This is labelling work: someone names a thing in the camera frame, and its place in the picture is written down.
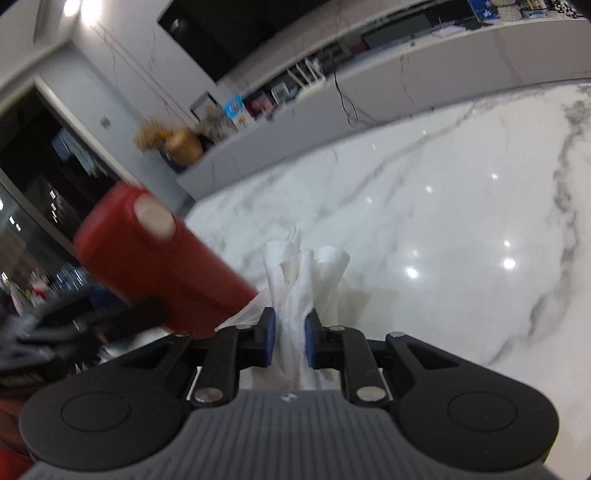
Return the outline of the white towel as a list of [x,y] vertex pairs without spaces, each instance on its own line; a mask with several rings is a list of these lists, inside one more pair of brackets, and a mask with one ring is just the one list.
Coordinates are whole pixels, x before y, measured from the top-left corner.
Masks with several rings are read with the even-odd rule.
[[338,390],[335,370],[314,370],[305,355],[304,320],[312,311],[325,326],[352,326],[369,296],[344,279],[351,256],[339,247],[301,246],[295,229],[286,240],[271,240],[263,247],[266,282],[256,297],[216,329],[250,327],[263,309],[276,312],[273,360],[266,368],[240,372],[239,387],[254,390]]

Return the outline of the red thermos bottle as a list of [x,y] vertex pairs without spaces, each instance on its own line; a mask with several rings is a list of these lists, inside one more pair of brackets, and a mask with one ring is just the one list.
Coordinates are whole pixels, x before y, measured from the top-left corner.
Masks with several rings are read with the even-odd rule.
[[206,338],[256,297],[231,269],[146,189],[120,182],[74,237],[79,263],[127,303],[161,299],[171,331]]

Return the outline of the gold round vase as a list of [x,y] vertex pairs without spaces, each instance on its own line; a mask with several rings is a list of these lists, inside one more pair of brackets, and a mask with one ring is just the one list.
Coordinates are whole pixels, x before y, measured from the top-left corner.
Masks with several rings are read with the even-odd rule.
[[164,151],[183,167],[196,163],[204,155],[197,136],[188,128],[173,131],[164,142]]

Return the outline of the grey photo card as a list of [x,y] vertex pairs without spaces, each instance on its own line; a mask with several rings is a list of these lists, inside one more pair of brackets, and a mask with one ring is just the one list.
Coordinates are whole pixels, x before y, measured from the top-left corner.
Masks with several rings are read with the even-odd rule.
[[221,107],[207,107],[200,127],[202,133],[214,143],[221,143],[238,131]]

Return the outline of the black framed picture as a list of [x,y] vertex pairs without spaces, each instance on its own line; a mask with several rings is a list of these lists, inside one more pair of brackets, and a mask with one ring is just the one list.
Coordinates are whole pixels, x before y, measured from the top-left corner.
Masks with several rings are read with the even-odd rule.
[[217,109],[218,107],[219,103],[211,93],[205,91],[197,98],[197,100],[194,100],[191,103],[189,111],[197,121],[201,121],[204,120],[209,110]]

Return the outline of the blue snack bag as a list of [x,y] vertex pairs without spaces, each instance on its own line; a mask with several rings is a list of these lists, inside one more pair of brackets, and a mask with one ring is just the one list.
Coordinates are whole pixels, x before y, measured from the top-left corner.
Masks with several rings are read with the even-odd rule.
[[223,111],[226,117],[235,125],[238,130],[245,129],[252,125],[252,115],[245,108],[242,101],[242,96],[235,95],[228,102],[223,105]]

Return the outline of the small white clock display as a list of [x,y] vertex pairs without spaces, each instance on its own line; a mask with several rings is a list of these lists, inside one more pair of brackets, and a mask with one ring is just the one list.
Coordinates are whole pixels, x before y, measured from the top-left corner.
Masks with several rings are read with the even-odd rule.
[[277,105],[280,105],[283,103],[287,103],[291,99],[293,99],[294,96],[297,95],[297,88],[290,90],[287,88],[286,83],[281,82],[280,84],[273,86],[273,88],[271,88],[270,92],[271,92],[271,96],[273,96],[274,102],[276,102]]

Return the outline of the white marble tv cabinet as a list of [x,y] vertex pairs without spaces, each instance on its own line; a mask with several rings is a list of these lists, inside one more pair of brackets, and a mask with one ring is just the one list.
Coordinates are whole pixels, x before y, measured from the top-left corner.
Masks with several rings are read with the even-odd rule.
[[334,141],[435,108],[590,76],[590,23],[562,16],[428,35],[342,68],[322,91],[209,150],[177,179],[199,200]]

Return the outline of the white wifi router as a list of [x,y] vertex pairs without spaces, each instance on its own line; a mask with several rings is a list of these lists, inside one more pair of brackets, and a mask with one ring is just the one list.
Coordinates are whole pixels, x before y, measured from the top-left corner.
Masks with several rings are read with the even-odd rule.
[[287,75],[297,84],[297,94],[294,96],[297,101],[322,91],[327,84],[327,78],[318,59],[311,60],[305,57],[288,68]]

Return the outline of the black curved television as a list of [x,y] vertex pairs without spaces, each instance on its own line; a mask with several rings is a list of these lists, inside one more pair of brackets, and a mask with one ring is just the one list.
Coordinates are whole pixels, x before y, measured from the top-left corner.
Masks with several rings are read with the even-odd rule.
[[315,0],[174,0],[158,24],[217,82],[264,43],[320,6],[322,2]]

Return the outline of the green blue painting card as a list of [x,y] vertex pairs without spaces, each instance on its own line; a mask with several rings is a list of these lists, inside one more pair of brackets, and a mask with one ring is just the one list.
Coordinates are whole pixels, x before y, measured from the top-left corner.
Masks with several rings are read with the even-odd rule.
[[492,0],[468,0],[474,15],[481,22],[487,22],[499,18],[497,7]]

